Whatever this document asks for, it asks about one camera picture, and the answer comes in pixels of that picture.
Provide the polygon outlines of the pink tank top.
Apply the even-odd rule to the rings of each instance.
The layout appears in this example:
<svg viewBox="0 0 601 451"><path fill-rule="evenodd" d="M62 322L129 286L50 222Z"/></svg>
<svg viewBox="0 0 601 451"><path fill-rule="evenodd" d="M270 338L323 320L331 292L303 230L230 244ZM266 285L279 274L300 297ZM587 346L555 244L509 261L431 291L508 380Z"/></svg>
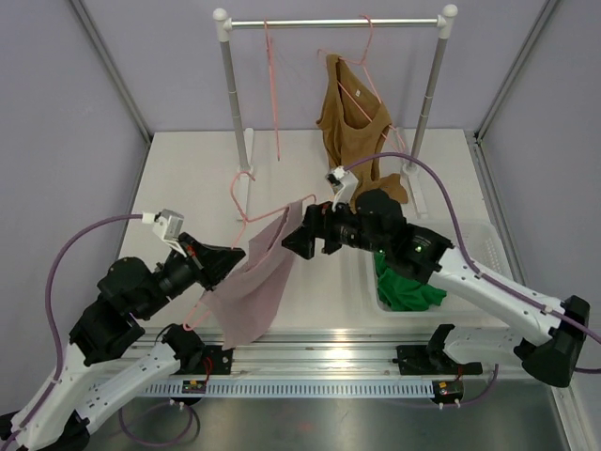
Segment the pink tank top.
<svg viewBox="0 0 601 451"><path fill-rule="evenodd" d="M244 264L200 298L222 328L225 350L248 345L270 328L296 258L282 240L301 225L302 216L301 200L287 204L249 240Z"/></svg>

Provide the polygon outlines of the green tank top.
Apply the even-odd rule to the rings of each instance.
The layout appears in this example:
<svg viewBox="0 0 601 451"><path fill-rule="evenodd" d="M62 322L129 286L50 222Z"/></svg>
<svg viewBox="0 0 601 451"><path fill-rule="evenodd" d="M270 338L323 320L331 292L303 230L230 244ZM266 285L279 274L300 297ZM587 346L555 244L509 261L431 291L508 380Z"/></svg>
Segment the green tank top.
<svg viewBox="0 0 601 451"><path fill-rule="evenodd" d="M378 299L393 312L423 312L441 306L447 297L443 289L404 278L393 271L383 255L374 255Z"/></svg>

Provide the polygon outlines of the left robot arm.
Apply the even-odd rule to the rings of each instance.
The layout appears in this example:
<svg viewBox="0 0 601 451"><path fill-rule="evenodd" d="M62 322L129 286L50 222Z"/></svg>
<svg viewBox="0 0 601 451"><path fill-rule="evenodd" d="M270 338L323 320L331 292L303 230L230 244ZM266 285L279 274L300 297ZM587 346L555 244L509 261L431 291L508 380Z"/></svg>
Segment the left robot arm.
<svg viewBox="0 0 601 451"><path fill-rule="evenodd" d="M145 334L141 320L198 284L212 290L244 259L241 248L211 246L191 235L178 237L183 250L150 270L138 257L116 260L99 281L100 294L69 332L57 368L20 411L2 415L1 439L21 450L82 450L114 412L152 382L191 374L202 364L205 345L197 333L176 324L137 363L103 386L93 382Z"/></svg>

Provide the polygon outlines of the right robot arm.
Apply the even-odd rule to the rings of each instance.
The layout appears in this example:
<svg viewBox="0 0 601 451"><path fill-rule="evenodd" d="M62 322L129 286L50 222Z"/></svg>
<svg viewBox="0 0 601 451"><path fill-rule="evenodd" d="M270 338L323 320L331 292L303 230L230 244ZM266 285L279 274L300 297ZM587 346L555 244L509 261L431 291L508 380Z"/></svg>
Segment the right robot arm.
<svg viewBox="0 0 601 451"><path fill-rule="evenodd" d="M520 365L547 385L569 386L578 367L591 307L579 296L565 300L536 293L470 259L437 232L409 223L400 205L381 190L360 194L356 206L309 206L282 245L304 259L316 240L326 255L343 246L385 258L399 275L454 294L505 323L493 332L442 324L426 349L428 365L447 372L456 364Z"/></svg>

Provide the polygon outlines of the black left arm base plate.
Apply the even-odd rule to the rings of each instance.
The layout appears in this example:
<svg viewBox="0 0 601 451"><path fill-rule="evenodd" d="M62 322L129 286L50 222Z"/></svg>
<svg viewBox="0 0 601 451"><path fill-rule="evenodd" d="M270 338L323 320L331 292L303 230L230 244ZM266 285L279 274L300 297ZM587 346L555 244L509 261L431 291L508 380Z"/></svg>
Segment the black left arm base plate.
<svg viewBox="0 0 601 451"><path fill-rule="evenodd" d="M218 345L206 345L200 357L193 357L182 370L185 375L228 376L232 371L234 350L224 350Z"/></svg>

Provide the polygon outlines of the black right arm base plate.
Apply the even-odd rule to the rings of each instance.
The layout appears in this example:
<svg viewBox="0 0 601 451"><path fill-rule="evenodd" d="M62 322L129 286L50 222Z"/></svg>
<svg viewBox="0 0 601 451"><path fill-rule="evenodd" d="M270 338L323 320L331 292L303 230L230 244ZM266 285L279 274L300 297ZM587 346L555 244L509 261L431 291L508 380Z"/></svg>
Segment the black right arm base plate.
<svg viewBox="0 0 601 451"><path fill-rule="evenodd" d="M451 375L456 365L444 353L430 350L426 345L399 345L396 362L404 376Z"/></svg>

